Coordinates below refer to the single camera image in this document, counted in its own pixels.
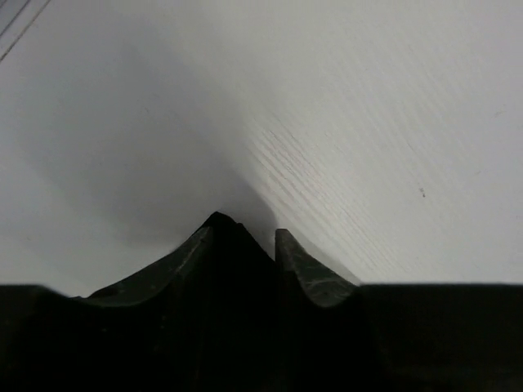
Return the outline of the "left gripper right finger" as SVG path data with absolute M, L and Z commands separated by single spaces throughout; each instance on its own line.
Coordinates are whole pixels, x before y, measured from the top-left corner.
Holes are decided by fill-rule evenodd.
M 287 229 L 275 231 L 275 259 L 319 307 L 338 306 L 357 288 L 315 259 Z

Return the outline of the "black t shirt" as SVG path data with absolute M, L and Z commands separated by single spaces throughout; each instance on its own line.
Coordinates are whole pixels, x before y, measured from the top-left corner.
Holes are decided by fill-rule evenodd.
M 208 250 L 177 299 L 179 391 L 280 391 L 279 278 L 244 225 L 215 212 Z

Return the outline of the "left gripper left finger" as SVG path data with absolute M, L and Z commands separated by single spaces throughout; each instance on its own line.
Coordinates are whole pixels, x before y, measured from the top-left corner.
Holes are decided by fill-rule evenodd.
M 212 247 L 213 230 L 203 227 L 179 248 L 130 276 L 92 293 L 75 297 L 93 306 L 136 306 L 158 296 L 177 279 L 185 280 L 205 260 Z

